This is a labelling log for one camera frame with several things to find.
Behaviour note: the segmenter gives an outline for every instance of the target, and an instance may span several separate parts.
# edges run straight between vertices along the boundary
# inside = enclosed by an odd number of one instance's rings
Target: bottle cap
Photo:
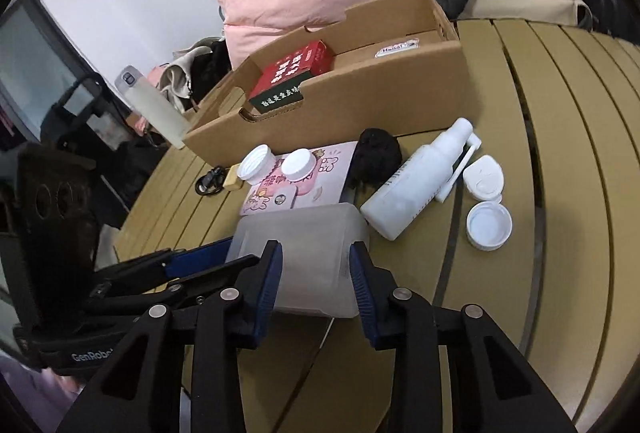
[[[258,185],[276,167],[276,158],[266,144],[254,148],[244,157],[238,168],[238,178],[246,180],[252,186]]]
[[[140,71],[129,65],[125,66],[125,68],[118,74],[114,84],[120,94],[124,95],[138,80],[143,78],[146,80],[146,77],[143,76]]]
[[[316,167],[316,156],[306,148],[296,149],[280,166],[289,182],[298,182]]]
[[[500,164],[490,155],[483,155],[462,174],[466,189],[479,202],[495,200],[504,189],[504,174]]]
[[[474,127],[466,118],[459,118],[449,129],[440,133],[431,146],[438,149],[453,164],[462,153],[465,142],[473,131]]]
[[[496,202],[481,202],[466,217],[466,235],[481,251],[495,251],[511,236],[513,221],[506,207]]]

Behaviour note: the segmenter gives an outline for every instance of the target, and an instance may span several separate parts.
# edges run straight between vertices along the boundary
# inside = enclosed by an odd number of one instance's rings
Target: open cardboard box
[[[409,39],[418,47],[375,57]],[[332,70],[301,83],[302,101],[258,114],[246,97],[262,70],[314,40],[334,52]],[[283,154],[357,140],[367,127],[394,135],[445,129],[460,116],[473,121],[476,99],[458,36],[435,0],[372,0],[343,21],[299,28],[254,52],[203,99],[184,143],[208,164],[229,167],[263,143]]]

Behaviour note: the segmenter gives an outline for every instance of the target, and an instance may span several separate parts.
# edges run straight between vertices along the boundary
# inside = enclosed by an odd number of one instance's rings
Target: window
[[[40,139],[49,108],[90,71],[40,0],[16,0],[0,18],[0,108],[26,139]],[[89,80],[65,108],[78,114],[98,93]]]

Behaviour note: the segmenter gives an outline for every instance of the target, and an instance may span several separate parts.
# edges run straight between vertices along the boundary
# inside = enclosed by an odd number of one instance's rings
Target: white plastic bottle
[[[127,66],[121,71],[116,88],[174,147],[184,147],[182,137],[189,130],[189,121],[137,69]]]
[[[386,239],[396,239],[449,180],[473,126],[459,118],[431,143],[421,146],[367,200],[360,211]]]

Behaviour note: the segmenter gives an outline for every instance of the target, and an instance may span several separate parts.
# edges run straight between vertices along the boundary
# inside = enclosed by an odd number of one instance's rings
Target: beige bag
[[[458,16],[459,20],[505,18],[590,28],[583,21],[591,19],[591,11],[582,0],[469,0]]]

